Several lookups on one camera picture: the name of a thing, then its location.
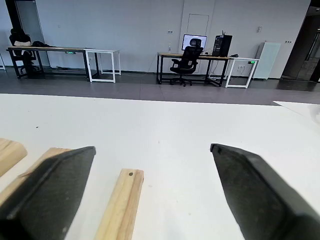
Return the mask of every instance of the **white tabletop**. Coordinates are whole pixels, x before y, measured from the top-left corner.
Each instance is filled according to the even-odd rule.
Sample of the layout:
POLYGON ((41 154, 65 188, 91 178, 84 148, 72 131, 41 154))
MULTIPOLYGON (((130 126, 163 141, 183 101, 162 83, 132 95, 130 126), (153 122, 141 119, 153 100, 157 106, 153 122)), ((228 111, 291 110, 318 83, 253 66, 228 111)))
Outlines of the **white tabletop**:
POLYGON ((0 191, 50 147, 96 147, 66 240, 94 238, 121 168, 144 170, 133 240, 243 240, 211 143, 261 155, 320 212, 320 128, 281 106, 0 94, 0 113, 28 150, 0 191))
POLYGON ((115 53, 115 52, 119 52, 120 50, 102 50, 102 49, 95 49, 95 48, 86 48, 85 51, 90 53, 115 53))
POLYGON ((304 116, 320 126, 320 105, 311 103, 275 101, 275 103, 304 116))
POLYGON ((234 57, 234 56, 230 56, 229 57, 231 60, 245 60, 245 61, 259 61, 260 59, 256 59, 256 58, 248 58, 248 57, 234 57))

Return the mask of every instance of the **computer tower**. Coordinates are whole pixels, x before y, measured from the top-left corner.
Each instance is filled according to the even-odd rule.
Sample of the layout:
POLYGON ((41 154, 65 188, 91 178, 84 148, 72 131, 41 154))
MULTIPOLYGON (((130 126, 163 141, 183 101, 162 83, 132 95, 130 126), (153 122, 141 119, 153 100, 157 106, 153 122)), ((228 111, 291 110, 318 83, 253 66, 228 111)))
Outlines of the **computer tower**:
POLYGON ((227 57, 231 44, 231 35, 218 35, 215 37, 212 56, 227 57))

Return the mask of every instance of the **computer monitor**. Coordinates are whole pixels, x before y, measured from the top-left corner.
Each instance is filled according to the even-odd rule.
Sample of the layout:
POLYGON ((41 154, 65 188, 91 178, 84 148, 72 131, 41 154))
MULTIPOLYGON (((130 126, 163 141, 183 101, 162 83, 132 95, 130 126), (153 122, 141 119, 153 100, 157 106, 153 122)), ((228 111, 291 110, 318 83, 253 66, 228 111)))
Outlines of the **computer monitor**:
POLYGON ((189 35, 185 34, 183 36, 183 42, 182 42, 182 50, 184 51, 186 47, 190 46, 190 40, 191 39, 200 39, 201 40, 201 47, 205 49, 206 42, 207 42, 207 36, 198 36, 198 35, 189 35))

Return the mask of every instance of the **wooden stick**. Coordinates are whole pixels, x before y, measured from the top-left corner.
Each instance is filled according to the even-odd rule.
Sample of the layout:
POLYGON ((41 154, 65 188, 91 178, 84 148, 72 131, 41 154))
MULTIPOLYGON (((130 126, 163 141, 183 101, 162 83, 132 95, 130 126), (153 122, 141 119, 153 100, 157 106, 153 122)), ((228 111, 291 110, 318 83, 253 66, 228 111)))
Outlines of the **wooden stick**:
POLYGON ((0 177, 26 155, 27 150, 21 143, 0 138, 0 177))
POLYGON ((131 240, 144 171, 122 169, 94 240, 131 240))
POLYGON ((1 193, 0 193, 0 206, 10 197, 10 195, 27 179, 28 175, 32 173, 45 159, 53 157, 58 154, 70 151, 65 148, 49 148, 28 170, 20 174, 15 180, 13 180, 1 193))

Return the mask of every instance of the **tile floor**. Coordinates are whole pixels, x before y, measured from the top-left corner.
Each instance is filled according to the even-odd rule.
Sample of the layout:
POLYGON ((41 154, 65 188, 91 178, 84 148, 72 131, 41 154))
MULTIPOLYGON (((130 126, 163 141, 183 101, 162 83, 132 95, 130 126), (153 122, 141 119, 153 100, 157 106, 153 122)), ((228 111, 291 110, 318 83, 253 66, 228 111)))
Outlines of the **tile floor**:
MULTIPOLYGON (((245 79, 232 81, 240 84, 245 79)), ((307 81, 253 80, 248 89, 203 83, 183 87, 169 83, 158 85, 153 73, 124 72, 116 76, 116 84, 90 83, 84 76, 66 75, 17 79, 11 67, 0 70, 0 93, 250 105, 276 105, 273 101, 320 104, 320 84, 307 81)))

